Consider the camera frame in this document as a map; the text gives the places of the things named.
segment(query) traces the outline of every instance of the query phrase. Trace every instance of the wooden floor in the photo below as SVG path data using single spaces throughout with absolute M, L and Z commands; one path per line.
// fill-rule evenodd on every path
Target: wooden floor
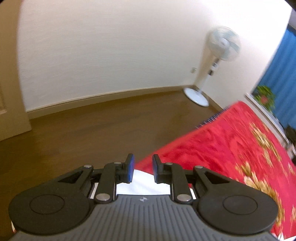
M 140 161 L 216 112 L 175 91 L 31 120 L 32 131 L 0 142 L 0 240 L 12 235 L 7 208 L 17 193 L 85 164 L 102 168 L 128 153 Z

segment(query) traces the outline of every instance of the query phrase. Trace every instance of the logo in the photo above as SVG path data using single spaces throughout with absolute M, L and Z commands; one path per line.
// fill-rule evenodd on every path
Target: logo
M 146 198 L 146 197 L 141 197 L 139 200 L 140 200 L 141 202 L 145 202 L 145 201 L 148 200 L 148 198 Z

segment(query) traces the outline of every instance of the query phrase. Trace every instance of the gray ribbed plate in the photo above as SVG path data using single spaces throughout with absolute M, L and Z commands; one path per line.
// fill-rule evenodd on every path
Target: gray ribbed plate
M 78 227 L 57 235 L 35 236 L 19 231 L 11 241 L 275 241 L 269 233 L 237 237 L 220 233 L 199 219 L 190 205 L 168 195 L 118 195 L 110 204 L 98 204 Z

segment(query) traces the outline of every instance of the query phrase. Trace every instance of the standing fan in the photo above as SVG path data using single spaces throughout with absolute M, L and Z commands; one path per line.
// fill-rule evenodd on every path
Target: standing fan
M 240 41 L 239 36 L 230 28 L 219 26 L 210 32 L 207 45 L 216 59 L 212 63 L 206 79 L 198 91 L 191 88 L 184 88 L 184 93 L 189 99 L 204 107 L 209 106 L 209 102 L 202 95 L 203 85 L 214 74 L 220 60 L 232 61 L 237 57 L 240 49 Z

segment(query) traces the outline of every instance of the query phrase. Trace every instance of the baseboard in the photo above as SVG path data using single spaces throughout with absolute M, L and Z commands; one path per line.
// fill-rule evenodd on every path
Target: baseboard
M 222 111 L 223 108 L 220 107 L 215 101 L 213 101 L 206 93 L 203 92 L 203 95 L 207 98 L 210 106 L 214 107 L 217 111 Z
M 81 106 L 86 106 L 90 104 L 97 104 L 105 101 L 123 99 L 128 97 L 146 95 L 146 94 L 178 91 L 178 90 L 182 90 L 185 87 L 192 87 L 192 86 L 191 85 L 168 86 L 168 87 L 146 88 L 146 89 L 137 89 L 137 90 L 100 94 L 100 95 L 95 95 L 95 96 L 90 96 L 85 98 L 73 99 L 73 100 L 56 103 L 49 106 L 43 106 L 37 109 L 29 110 L 27 111 L 27 113 L 28 113 L 29 119 L 34 119 L 44 115 L 49 115 L 52 113 L 69 110 L 69 109 L 73 109 Z

